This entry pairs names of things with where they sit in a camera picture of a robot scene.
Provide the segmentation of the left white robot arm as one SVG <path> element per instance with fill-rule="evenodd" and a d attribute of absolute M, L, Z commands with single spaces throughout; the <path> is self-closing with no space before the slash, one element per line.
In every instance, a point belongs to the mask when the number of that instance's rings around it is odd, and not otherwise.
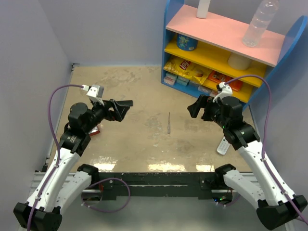
<path fill-rule="evenodd" d="M 73 178 L 66 183 L 72 167 L 80 159 L 88 146 L 90 132 L 102 120 L 121 122 L 133 101 L 110 99 L 71 106 L 68 123 L 59 142 L 52 165 L 43 180 L 25 203 L 17 203 L 13 213 L 21 227 L 30 231 L 56 231 L 59 229 L 63 214 L 81 192 L 94 189 L 100 183 L 98 169 L 83 164 Z"/>

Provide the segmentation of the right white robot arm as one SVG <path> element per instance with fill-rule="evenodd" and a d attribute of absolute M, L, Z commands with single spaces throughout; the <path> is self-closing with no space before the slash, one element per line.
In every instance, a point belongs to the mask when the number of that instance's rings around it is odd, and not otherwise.
<path fill-rule="evenodd" d="M 215 122 L 223 129 L 225 140 L 242 156 L 259 183 L 253 184 L 228 164 L 215 170 L 214 183 L 218 188 L 236 190 L 254 207 L 260 222 L 268 230 L 300 217 L 308 205 L 307 200 L 287 186 L 268 156 L 262 153 L 260 137 L 244 122 L 243 107 L 237 98 L 227 96 L 215 101 L 213 97 L 200 95 L 187 109 L 192 118 L 204 109 L 201 119 Z"/>

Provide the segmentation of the white remote control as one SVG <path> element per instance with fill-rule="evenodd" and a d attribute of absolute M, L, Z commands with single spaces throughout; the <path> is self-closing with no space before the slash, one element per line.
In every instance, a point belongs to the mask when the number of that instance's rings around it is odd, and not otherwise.
<path fill-rule="evenodd" d="M 229 142 L 226 140 L 225 137 L 223 137 L 220 144 L 218 145 L 216 151 L 220 155 L 225 155 L 226 152 L 228 151 L 229 147 L 230 147 Z"/>

